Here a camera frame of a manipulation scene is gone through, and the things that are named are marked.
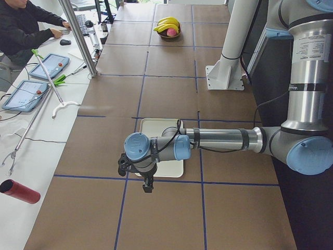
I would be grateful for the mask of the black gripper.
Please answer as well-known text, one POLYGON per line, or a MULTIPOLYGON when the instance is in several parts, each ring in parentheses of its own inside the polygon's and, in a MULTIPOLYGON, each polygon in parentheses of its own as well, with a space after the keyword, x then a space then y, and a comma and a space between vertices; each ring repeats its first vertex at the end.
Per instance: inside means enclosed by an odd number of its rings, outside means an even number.
POLYGON ((143 172, 142 168, 136 168, 137 173, 144 178, 143 190, 145 193, 153 191, 153 176, 157 172, 157 166, 153 166, 149 171, 143 172))

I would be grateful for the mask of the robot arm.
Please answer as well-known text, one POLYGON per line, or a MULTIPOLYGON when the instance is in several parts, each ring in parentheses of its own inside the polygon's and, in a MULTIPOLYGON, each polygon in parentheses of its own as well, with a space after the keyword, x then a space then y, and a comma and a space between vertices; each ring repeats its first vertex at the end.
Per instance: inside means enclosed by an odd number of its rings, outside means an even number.
POLYGON ((288 115, 277 127, 246 129, 166 128, 160 137, 136 132, 124 141, 118 161, 121 176, 144 178, 143 190, 153 191, 161 161, 185 160, 194 149, 216 153, 251 150, 275 157, 290 169, 317 175, 332 166, 332 141, 322 113, 329 84, 332 45, 332 1, 269 1, 267 38, 293 39, 288 115))

